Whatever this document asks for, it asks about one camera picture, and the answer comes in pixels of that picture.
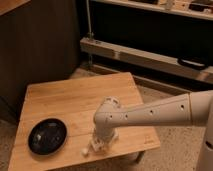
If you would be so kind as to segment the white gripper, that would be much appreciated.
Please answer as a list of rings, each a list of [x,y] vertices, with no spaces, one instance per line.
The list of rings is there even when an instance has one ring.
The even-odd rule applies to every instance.
[[[95,129],[93,132],[93,141],[95,143],[110,144],[118,138],[118,133],[115,129],[101,130]]]

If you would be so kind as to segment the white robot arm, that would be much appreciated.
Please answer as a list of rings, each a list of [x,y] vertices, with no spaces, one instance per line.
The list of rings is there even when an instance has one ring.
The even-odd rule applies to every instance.
[[[116,127],[204,125],[206,129],[196,171],[213,171],[213,90],[132,107],[122,107],[116,98],[107,97],[94,114],[94,124],[92,146],[95,151],[115,139]]]

